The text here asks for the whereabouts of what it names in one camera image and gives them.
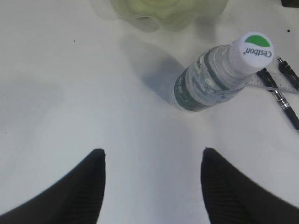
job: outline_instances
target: white table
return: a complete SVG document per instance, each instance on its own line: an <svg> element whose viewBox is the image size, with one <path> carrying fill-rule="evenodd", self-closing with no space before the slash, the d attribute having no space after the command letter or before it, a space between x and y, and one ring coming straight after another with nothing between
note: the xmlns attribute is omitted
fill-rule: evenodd
<svg viewBox="0 0 299 224"><path fill-rule="evenodd" d="M219 18L176 33L102 17L88 0L1 2L0 214L99 147L107 154L101 224L209 223L199 180L205 147L299 207L299 134L271 94L247 87L187 113L163 99L160 83L251 30L299 72L298 9L230 0ZM299 114L298 96L286 96Z"/></svg>

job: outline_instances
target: bottle label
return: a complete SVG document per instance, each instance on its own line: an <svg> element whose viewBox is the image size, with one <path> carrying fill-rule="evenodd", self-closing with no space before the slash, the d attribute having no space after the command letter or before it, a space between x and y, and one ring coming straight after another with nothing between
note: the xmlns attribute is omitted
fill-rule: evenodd
<svg viewBox="0 0 299 224"><path fill-rule="evenodd" d="M186 72L185 70L183 74L177 79L175 85L174 85L174 95L175 98L183 108L189 111L201 111L203 109L208 108L209 106L203 105L197 100L195 100L186 87Z"/></svg>
<svg viewBox="0 0 299 224"><path fill-rule="evenodd" d="M255 56L265 56L272 57L272 52L267 50L258 50L254 48L246 48L246 51L243 54L254 54Z"/></svg>

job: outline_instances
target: green logo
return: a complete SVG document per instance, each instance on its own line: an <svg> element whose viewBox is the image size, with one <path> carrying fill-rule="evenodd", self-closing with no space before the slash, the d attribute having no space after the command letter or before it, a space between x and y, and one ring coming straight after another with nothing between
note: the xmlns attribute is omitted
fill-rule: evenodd
<svg viewBox="0 0 299 224"><path fill-rule="evenodd" d="M262 36L259 36L259 35L253 35L253 36L248 37L246 39L245 43L252 43L257 46L265 47L265 48L271 46L265 38L263 38Z"/></svg>

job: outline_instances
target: water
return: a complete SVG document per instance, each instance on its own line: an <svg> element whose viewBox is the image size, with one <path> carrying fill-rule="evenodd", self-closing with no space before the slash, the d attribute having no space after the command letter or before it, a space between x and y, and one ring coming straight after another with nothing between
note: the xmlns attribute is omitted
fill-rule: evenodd
<svg viewBox="0 0 299 224"><path fill-rule="evenodd" d="M251 76L236 72L228 59L229 45L209 50L177 79L174 94L186 110L200 111L233 98Z"/></svg>

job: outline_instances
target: water bottle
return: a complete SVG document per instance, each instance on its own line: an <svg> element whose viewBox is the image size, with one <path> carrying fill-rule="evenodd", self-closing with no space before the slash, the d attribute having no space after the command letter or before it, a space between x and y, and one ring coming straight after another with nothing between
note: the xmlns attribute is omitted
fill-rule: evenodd
<svg viewBox="0 0 299 224"><path fill-rule="evenodd" d="M271 63L272 41L259 32L249 32L230 45L208 50L176 80L178 104L197 112L233 98L251 76Z"/></svg>

